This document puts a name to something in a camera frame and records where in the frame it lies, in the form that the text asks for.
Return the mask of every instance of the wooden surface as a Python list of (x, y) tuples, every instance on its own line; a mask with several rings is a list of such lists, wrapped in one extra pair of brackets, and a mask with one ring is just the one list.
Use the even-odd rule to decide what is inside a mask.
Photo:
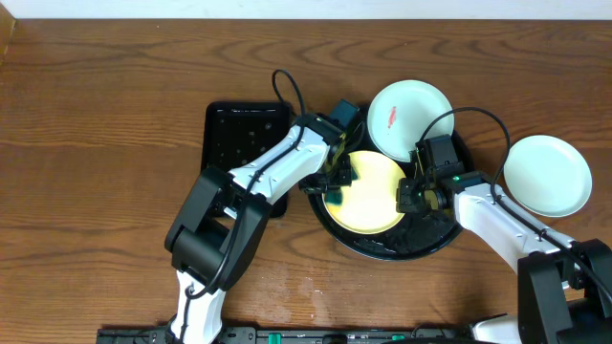
[[(205, 109), (274, 99), (279, 67), (321, 112), (416, 78), (455, 107), (494, 111), (513, 141), (569, 141), (593, 193), (579, 213), (545, 222), (612, 245), (611, 56), (606, 22), (20, 22), (0, 70), (0, 341), (93, 342), (103, 326), (169, 319), (179, 291), (163, 241), (198, 174)], [(492, 172), (499, 128), (477, 114), (455, 122)], [(226, 319), (401, 328), (515, 312), (514, 273), (469, 232), (427, 258), (379, 262), (337, 243), (305, 196), (291, 196), (229, 292)]]
[(15, 19), (7, 11), (7, 9), (5, 9), (2, 4), (0, 4), (0, 66), (2, 66), (4, 55), (7, 52), (7, 48), (9, 47), (9, 42), (11, 41), (12, 36), (12, 29), (14, 27)]

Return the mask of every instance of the pink mark on plate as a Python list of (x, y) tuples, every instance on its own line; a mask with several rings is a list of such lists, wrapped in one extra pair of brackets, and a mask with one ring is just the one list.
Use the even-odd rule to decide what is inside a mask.
[(397, 118), (397, 108), (394, 106), (393, 109), (391, 109), (391, 116), (389, 116), (389, 129), (391, 129)]

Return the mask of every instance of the white background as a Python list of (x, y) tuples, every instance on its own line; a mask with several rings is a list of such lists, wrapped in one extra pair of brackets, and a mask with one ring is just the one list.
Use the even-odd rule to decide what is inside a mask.
[(612, 19), (612, 0), (0, 0), (25, 18)]

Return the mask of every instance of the yellow plate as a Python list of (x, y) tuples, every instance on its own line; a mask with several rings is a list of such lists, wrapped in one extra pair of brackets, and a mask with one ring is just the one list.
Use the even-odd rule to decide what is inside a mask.
[(405, 178), (400, 166), (387, 156), (370, 151), (349, 154), (359, 176), (343, 186), (342, 203), (323, 202), (332, 219), (359, 234), (377, 234), (396, 225), (404, 216), (396, 209), (398, 182)]

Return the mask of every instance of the robotic arm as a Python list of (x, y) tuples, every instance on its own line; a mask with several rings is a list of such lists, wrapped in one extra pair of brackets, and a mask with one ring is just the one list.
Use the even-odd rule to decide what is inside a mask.
[[(217, 272), (221, 277), (216, 285), (207, 286), (207, 292), (200, 298), (187, 300), (181, 292), (168, 342), (180, 343), (182, 338), (185, 344), (208, 344), (214, 340), (222, 328), (221, 308), (226, 290), (251, 263), (272, 204), (292, 186), (299, 183), (302, 191), (324, 193), (350, 185), (350, 161), (342, 153), (351, 139), (347, 133), (355, 132), (358, 111), (341, 101), (329, 117), (300, 117), (287, 137), (257, 160), (229, 173), (216, 168), (203, 171), (166, 237), (165, 248), (172, 252), (172, 266), (177, 270), (181, 291), (190, 289), (199, 293)], [(247, 194), (247, 185), (255, 171), (290, 147), (302, 129), (297, 147), (270, 165)], [(574, 343), (571, 340), (575, 337), (612, 332), (612, 305), (572, 261), (559, 254), (557, 247), (542, 240), (493, 201), (486, 176), (480, 172), (465, 173), (448, 136), (420, 144), (423, 146), (419, 151), (424, 155), (418, 157), (419, 162), (423, 162), (422, 168), (432, 171), (433, 181), (427, 181), (420, 188), (402, 181), (398, 209), (450, 208), (460, 226), (481, 237), (518, 274), (518, 318), (506, 316), (478, 323), (473, 327), (475, 339)], [(428, 197), (413, 192), (422, 189)], [(496, 191), (516, 214), (535, 226), (545, 227), (514, 204), (501, 187), (496, 186)], [(230, 230), (210, 216), (209, 211), (215, 207), (222, 208), (234, 219), (237, 209), (245, 209), (240, 226), (232, 229), (237, 230), (237, 237), (223, 270), (219, 268), (228, 250)], [(609, 247), (597, 240), (577, 243), (551, 228), (546, 231), (578, 254), (607, 284), (612, 284)], [(568, 286), (585, 289), (585, 303), (575, 308), (568, 306), (563, 293), (563, 288)], [(584, 328), (585, 317), (590, 319), (588, 330)]]

